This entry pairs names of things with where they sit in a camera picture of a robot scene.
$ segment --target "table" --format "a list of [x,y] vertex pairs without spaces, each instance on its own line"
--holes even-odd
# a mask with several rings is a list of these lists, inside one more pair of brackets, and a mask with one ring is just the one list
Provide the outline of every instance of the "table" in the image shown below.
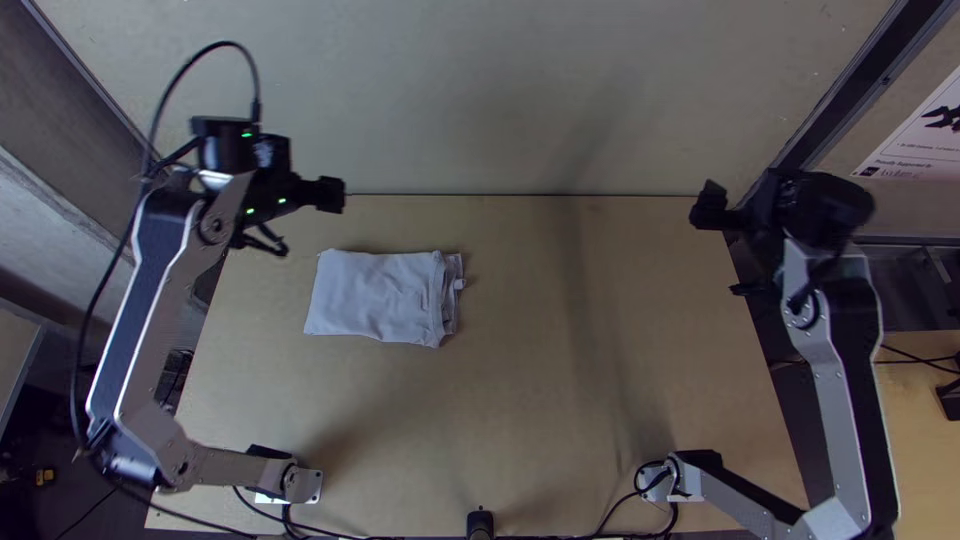
[[[295,520],[366,535],[587,534],[641,463],[712,448],[787,500],[806,496],[723,237],[691,198],[351,196],[342,216],[273,225],[286,259],[227,258],[177,417],[209,445],[286,450],[325,471]],[[438,350],[303,335],[326,248],[464,254],[461,327]],[[155,500],[278,533],[227,488]],[[278,509],[264,506],[274,513]],[[610,530],[659,530],[624,505]],[[197,529],[151,511],[148,527]],[[738,528],[709,504],[678,531]]]
[[0,306],[0,435],[17,403],[39,342],[40,325]]
[[[954,354],[960,350],[960,331],[893,334],[886,343],[923,358]],[[903,360],[886,350],[877,360]],[[937,401],[936,386],[956,375],[924,365],[877,366],[887,434],[900,490],[897,538],[953,538],[960,496],[960,422],[946,419]]]

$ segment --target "beige wall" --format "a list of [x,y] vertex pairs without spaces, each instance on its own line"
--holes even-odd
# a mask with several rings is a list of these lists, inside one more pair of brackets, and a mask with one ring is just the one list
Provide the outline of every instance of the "beige wall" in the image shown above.
[[[847,177],[957,66],[960,14],[953,16],[817,168]],[[877,201],[877,212],[864,233],[960,235],[960,182],[880,178],[857,182],[869,189]]]
[[[264,121],[305,176],[352,192],[738,194],[847,64],[890,0],[38,0],[143,128],[193,51],[246,44]],[[175,96],[242,115],[235,53]]]
[[0,2],[0,146],[110,233],[123,232],[140,145],[19,1]]

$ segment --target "metal frame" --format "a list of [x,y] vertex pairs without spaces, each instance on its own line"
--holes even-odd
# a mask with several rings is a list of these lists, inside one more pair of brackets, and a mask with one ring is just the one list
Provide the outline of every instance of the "metal frame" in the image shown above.
[[788,293],[800,289],[810,270],[831,257],[785,239],[780,308],[791,343],[813,371],[833,495],[801,510],[724,468],[720,454],[699,450],[674,452],[663,465],[642,469],[639,486],[663,471],[673,477],[669,487],[651,490],[648,500],[706,500],[764,540],[859,538],[892,531],[899,502],[871,364],[882,330],[866,256],[849,246],[799,313],[787,306]]
[[815,166],[958,7],[956,0],[898,0],[770,167],[806,170]]

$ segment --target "power cable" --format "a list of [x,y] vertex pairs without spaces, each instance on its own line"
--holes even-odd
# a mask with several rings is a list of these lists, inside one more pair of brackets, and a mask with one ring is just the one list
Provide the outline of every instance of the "power cable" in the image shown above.
[[925,364],[925,365],[927,365],[927,366],[932,367],[933,369],[938,369],[938,370],[940,370],[940,371],[943,371],[943,372],[946,372],[946,373],[952,373],[952,374],[954,374],[954,375],[960,375],[960,370],[956,370],[956,369],[951,369],[951,368],[948,368],[948,367],[944,367],[944,366],[938,365],[938,364],[936,363],[936,362],[943,362],[943,361],[945,361],[945,360],[953,360],[953,359],[955,358],[955,356],[941,356],[941,357],[938,357],[938,358],[920,358],[919,356],[916,356],[916,355],[914,355],[914,354],[910,354],[910,353],[908,353],[908,352],[906,352],[906,351],[901,351],[900,349],[897,349],[896,347],[891,347],[890,345],[887,345],[886,343],[881,343],[881,344],[880,344],[880,347],[882,347],[882,348],[884,348],[884,349],[886,349],[886,350],[888,350],[888,351],[897,353],[897,354],[899,354],[900,356],[904,356],[904,357],[906,357],[906,358],[909,358],[910,360],[877,360],[877,361],[874,362],[874,364]]

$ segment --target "wooden board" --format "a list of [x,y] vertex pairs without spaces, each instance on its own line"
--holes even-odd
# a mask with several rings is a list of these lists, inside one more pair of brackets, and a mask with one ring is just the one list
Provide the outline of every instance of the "wooden board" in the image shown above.
[[[960,351],[960,331],[909,332],[885,341],[923,358]],[[903,359],[882,349],[877,355],[877,360]],[[877,366],[876,372],[900,490],[897,538],[954,538],[960,422],[946,419],[934,388],[957,376],[924,365]]]
[[0,308],[0,435],[16,402],[24,364],[40,326]]
[[[696,195],[737,200],[892,0],[36,0],[146,132],[199,48],[236,39],[264,128],[304,177],[354,193]],[[204,58],[159,148],[195,114],[249,111],[234,51]]]
[[[689,198],[354,196],[280,219],[286,259],[231,252],[178,413],[204,443],[286,450],[326,473],[294,519],[348,533],[587,534],[635,469],[713,448],[805,505],[723,238]],[[464,254],[461,328],[439,350],[303,335],[325,248]],[[157,499],[249,531],[280,529],[224,488]],[[613,530],[667,515],[633,503]],[[195,528],[151,512],[149,527]],[[706,504],[678,530],[735,528]]]

